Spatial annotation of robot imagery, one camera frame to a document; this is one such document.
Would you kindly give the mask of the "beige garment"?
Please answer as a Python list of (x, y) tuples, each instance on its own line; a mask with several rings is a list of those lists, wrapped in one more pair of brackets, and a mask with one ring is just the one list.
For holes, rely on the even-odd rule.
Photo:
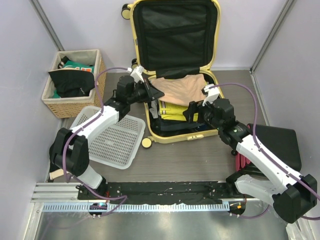
[(202, 89), (207, 85), (203, 74), (187, 75), (179, 79), (153, 78), (150, 83), (164, 93), (159, 100), (178, 106), (187, 107), (190, 102), (205, 99)]

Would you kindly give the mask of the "yellow-green garment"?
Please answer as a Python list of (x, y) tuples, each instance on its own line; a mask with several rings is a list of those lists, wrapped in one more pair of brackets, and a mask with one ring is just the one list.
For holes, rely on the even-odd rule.
[(188, 109), (187, 106), (176, 105), (168, 102), (158, 101), (158, 114), (163, 120), (186, 122), (183, 112)]

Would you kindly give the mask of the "yellow hard-shell suitcase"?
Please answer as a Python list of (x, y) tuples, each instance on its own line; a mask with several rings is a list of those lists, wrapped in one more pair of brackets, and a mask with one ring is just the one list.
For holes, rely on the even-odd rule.
[(211, 71), (220, 29), (216, 0), (137, 0), (122, 6), (130, 21), (136, 57), (149, 80), (180, 79), (201, 74), (208, 84), (218, 80)]

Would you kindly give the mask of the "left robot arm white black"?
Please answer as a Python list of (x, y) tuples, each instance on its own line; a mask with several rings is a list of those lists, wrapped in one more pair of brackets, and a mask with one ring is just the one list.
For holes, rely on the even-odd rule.
[(129, 75), (122, 76), (99, 112), (73, 129), (61, 128), (49, 150), (51, 164), (70, 173), (89, 187), (89, 194), (100, 200), (107, 192), (106, 179), (90, 166), (91, 142), (106, 128), (122, 120), (137, 102), (149, 103), (165, 94), (148, 80), (135, 82)]

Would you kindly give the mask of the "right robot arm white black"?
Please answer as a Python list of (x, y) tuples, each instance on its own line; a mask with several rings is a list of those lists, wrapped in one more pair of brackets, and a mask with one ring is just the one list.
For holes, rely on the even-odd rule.
[(190, 102), (183, 116), (188, 122), (198, 114), (198, 121), (214, 127), (220, 139), (234, 151), (249, 159), (266, 177), (256, 179), (243, 174), (226, 184), (226, 193), (233, 198), (245, 194), (273, 206), (279, 217), (293, 224), (317, 205), (317, 180), (302, 175), (280, 160), (254, 135), (255, 130), (236, 120), (228, 99), (213, 102)]

